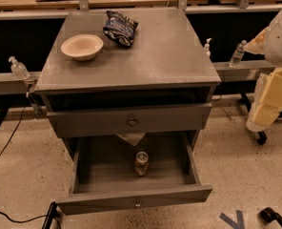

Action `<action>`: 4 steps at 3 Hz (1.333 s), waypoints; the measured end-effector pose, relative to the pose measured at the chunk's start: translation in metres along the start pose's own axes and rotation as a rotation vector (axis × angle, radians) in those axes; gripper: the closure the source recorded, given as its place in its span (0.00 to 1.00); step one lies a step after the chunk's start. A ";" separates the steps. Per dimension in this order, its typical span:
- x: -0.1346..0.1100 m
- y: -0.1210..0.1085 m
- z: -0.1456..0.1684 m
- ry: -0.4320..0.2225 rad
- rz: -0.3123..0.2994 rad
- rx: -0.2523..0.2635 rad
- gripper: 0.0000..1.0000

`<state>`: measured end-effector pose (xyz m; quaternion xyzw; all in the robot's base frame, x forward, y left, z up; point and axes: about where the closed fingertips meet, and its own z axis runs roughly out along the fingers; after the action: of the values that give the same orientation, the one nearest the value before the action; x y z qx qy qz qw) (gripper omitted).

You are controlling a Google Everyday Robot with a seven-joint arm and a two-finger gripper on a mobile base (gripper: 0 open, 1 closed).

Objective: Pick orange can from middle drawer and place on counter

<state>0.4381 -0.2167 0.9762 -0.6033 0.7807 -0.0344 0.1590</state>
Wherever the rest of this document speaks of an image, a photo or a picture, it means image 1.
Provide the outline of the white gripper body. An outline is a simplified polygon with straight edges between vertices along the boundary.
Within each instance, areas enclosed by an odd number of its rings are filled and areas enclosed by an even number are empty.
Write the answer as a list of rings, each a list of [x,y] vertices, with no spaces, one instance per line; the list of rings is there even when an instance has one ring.
[[[271,127],[282,112],[282,73],[261,73],[254,92],[254,102],[246,123],[253,132]]]

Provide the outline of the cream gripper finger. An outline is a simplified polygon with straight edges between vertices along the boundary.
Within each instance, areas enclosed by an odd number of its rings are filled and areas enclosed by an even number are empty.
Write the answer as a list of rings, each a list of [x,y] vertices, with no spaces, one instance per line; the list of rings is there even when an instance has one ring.
[[[267,77],[260,103],[282,109],[282,68],[276,68]]]
[[[255,105],[252,115],[252,122],[263,126],[269,127],[278,118],[279,112],[267,105]]]

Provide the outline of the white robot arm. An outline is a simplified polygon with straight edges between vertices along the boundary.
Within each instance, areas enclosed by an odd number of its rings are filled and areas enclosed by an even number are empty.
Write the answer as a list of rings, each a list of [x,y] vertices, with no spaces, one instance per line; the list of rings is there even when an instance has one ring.
[[[260,74],[246,122],[250,131],[261,132],[270,128],[282,112],[282,10],[245,46],[245,51],[263,54],[275,66],[270,74]]]

